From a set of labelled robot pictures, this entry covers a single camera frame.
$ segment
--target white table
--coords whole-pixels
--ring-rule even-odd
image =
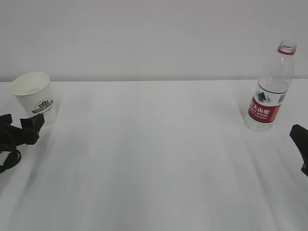
[[[308,128],[294,80],[266,133],[243,122],[255,80],[54,82],[58,117],[0,175],[2,231],[306,231]],[[27,117],[0,83],[0,115]]]

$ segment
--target bottle label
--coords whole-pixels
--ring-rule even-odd
[[[249,106],[249,115],[261,123],[273,122],[286,93],[286,91],[283,93],[270,92],[258,84]]]

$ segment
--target paper cup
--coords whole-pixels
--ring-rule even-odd
[[[11,92],[30,117],[43,114],[44,125],[55,121],[56,111],[47,74],[35,72],[20,76],[11,84]]]

